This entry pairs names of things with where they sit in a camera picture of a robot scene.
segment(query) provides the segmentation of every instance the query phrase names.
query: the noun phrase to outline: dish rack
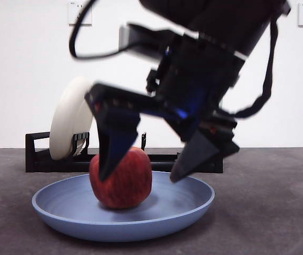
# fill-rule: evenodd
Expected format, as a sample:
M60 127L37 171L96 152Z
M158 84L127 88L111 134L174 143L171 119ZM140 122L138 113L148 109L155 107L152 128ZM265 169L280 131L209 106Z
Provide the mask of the dish rack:
M88 152L90 133L78 133L72 137L72 151L67 158L53 160L49 149L37 150L34 141L50 137L50 132L32 133L25 135L25 171L27 173L41 172L88 172L92 157L95 154ZM76 156L77 141L85 139L85 147ZM145 149L146 133L142 134L141 149ZM148 154L152 170L171 172L171 169L180 155L176 154ZM223 158L217 158L201 168L200 173L223 173Z

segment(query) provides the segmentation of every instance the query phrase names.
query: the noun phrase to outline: gray table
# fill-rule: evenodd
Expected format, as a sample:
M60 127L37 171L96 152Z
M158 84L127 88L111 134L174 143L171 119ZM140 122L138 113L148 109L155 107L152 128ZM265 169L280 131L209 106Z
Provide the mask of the gray table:
M303 148L242 149L224 174L195 174L216 191L208 212L176 234L135 243L78 240L40 220L33 194L78 174L25 173L23 149L0 149L0 254L303 254Z

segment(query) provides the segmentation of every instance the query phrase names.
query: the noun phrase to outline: red apple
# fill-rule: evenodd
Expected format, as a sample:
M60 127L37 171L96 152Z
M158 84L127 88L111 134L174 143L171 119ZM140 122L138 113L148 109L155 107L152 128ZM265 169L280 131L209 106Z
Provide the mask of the red apple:
M90 162L90 182L94 195L109 208L137 206L151 192L151 163L148 155L140 148L131 147L105 181L99 180L98 172L99 154Z

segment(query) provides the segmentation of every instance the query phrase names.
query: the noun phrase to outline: wire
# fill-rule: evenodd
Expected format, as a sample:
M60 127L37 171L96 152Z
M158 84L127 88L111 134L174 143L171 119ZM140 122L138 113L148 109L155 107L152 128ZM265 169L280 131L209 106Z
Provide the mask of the wire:
M76 38L77 38L77 35L78 35L78 32L79 32L79 29L82 25L82 21L83 21L84 17L86 16L89 9L91 8L91 6L95 2L96 2L96 0L88 1L86 6L84 7L84 9L82 10L81 15L78 18L78 20L75 24L75 27L74 27L74 29L71 33L70 40L69 40L69 43L68 43L68 47L69 47L69 50L70 50L70 54L74 58L79 59L79 60L97 60L97 59L101 59L101 58L105 58L105 57L115 56L115 55L117 55L117 54L119 54L119 53L121 53L125 50L128 50L128 49L136 47L136 46L148 46L148 47L152 47L152 48L158 48L158 45L153 44L149 41L137 41L137 42L131 43L131 44L119 49L119 50L115 50L115 51L108 52L108 53L103 53L101 55L97 55L97 54L95 54L95 55L78 55L76 53L76 49L75 49Z

